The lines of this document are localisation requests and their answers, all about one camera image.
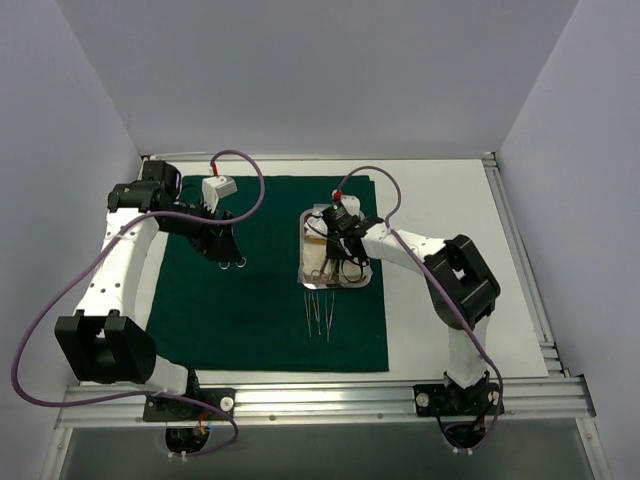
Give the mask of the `silver instrument tray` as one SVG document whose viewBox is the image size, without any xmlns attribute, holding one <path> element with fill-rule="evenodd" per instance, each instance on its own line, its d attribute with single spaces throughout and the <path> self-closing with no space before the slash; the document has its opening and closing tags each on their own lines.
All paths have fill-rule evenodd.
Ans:
<svg viewBox="0 0 640 480">
<path fill-rule="evenodd" d="M 370 265 L 327 257 L 328 229 L 321 216 L 326 207 L 314 204 L 299 217 L 298 282 L 311 290 L 364 288 L 373 277 Z"/>
</svg>

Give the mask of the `curved pointed silver tweezers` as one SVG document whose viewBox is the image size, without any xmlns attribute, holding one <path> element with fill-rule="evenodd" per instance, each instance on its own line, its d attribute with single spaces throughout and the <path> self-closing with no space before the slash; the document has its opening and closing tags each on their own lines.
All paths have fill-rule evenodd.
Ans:
<svg viewBox="0 0 640 480">
<path fill-rule="evenodd" d="M 314 311 L 314 318 L 316 322 L 317 333 L 319 336 L 321 336 L 322 335 L 321 301 L 320 301 L 320 294 L 317 290 L 312 291 L 312 306 Z"/>
</svg>

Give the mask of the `green surgical cloth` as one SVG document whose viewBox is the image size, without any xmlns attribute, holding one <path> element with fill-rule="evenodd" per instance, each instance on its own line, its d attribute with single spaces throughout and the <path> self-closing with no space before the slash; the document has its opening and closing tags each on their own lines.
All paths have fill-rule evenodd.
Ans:
<svg viewBox="0 0 640 480">
<path fill-rule="evenodd" d="M 147 332 L 158 353 L 198 370 L 377 373 L 389 368 L 382 266 L 363 288 L 329 298 L 328 336 L 306 315 L 299 217 L 326 202 L 336 176 L 265 180 L 259 210 L 235 225 L 244 267 L 223 270 L 169 235 Z"/>
</svg>

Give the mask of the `silver scissors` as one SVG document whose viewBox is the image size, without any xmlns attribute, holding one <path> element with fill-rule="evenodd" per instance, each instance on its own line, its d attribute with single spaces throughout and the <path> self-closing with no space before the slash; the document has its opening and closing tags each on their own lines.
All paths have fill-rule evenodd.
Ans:
<svg viewBox="0 0 640 480">
<path fill-rule="evenodd" d="M 328 259 L 324 251 L 312 252 L 305 260 L 306 279 L 314 284 L 332 283 L 333 264 L 334 261 Z"/>
</svg>

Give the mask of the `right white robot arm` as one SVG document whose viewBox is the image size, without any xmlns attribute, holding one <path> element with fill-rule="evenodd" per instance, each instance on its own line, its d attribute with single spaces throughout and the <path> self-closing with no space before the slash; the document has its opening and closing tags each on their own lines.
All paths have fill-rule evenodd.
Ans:
<svg viewBox="0 0 640 480">
<path fill-rule="evenodd" d="M 461 234 L 447 240 L 398 230 L 387 219 L 352 214 L 340 201 L 324 208 L 321 218 L 329 258 L 360 266 L 386 261 L 425 278 L 435 313 L 449 329 L 444 400 L 455 412 L 469 411 L 487 375 L 488 324 L 501 294 L 474 242 Z"/>
</svg>

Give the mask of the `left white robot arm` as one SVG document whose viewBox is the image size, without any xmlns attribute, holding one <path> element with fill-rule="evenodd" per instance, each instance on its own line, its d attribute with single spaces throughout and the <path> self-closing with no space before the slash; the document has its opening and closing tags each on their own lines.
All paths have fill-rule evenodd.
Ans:
<svg viewBox="0 0 640 480">
<path fill-rule="evenodd" d="M 237 191 L 234 179 L 209 176 L 194 203 L 179 200 L 180 171 L 148 161 L 142 176 L 118 184 L 108 195 L 104 259 L 94 269 L 73 314 L 58 318 L 54 335 L 80 381 L 128 382 L 140 390 L 167 393 L 165 405 L 179 419 L 194 417 L 202 405 L 188 368 L 160 356 L 136 319 L 135 304 L 149 248 L 158 233 L 181 236 L 209 261 L 244 265 L 229 225 L 232 214 L 218 202 Z"/>
</svg>

